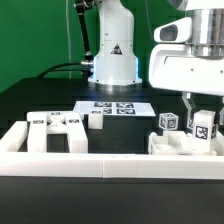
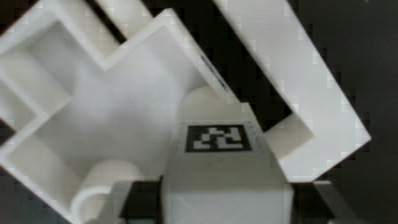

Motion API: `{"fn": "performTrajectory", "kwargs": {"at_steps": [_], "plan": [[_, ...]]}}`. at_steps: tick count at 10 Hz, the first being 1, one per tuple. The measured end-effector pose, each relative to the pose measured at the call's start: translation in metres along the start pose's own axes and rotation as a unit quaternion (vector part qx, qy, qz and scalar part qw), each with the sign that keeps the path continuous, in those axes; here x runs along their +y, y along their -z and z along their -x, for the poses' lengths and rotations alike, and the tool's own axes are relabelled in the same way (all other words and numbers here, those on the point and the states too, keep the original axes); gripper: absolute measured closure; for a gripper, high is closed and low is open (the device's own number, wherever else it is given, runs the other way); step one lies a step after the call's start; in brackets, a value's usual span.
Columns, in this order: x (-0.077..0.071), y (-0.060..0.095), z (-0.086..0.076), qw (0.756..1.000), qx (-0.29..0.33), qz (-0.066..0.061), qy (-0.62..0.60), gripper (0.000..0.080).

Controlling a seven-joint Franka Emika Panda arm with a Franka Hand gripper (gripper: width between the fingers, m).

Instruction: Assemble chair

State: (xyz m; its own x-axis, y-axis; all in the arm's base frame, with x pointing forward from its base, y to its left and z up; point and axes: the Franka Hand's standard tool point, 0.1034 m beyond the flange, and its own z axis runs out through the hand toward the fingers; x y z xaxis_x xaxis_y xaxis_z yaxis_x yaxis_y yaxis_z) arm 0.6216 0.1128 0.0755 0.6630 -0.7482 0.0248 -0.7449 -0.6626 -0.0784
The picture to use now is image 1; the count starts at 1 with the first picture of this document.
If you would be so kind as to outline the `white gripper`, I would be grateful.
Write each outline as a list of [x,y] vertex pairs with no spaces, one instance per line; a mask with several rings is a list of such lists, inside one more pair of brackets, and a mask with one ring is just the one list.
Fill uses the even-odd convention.
[[[159,44],[151,52],[149,82],[154,88],[181,91],[187,109],[188,129],[193,129],[196,105],[191,93],[224,96],[224,58],[194,57],[184,44]],[[219,112],[224,125],[224,97]]]

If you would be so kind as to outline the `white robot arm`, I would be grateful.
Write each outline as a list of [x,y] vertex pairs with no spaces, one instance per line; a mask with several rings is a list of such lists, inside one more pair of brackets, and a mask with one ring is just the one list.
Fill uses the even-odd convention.
[[[152,87],[224,98],[224,0],[167,0],[185,17],[154,31],[157,45],[149,61]],[[113,89],[139,84],[138,59],[133,53],[134,17],[120,0],[77,0],[88,81]],[[100,50],[90,51],[84,13],[97,7]]]

